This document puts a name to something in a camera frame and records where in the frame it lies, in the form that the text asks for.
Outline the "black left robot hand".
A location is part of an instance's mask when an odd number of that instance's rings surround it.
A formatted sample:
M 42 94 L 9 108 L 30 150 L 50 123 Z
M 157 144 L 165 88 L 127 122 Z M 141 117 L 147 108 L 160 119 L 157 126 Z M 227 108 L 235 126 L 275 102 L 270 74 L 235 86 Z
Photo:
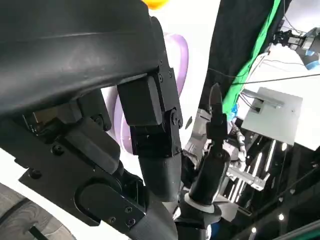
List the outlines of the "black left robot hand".
M 0 146 L 22 184 L 89 226 L 176 240 L 182 126 L 143 1 L 1 1 Z

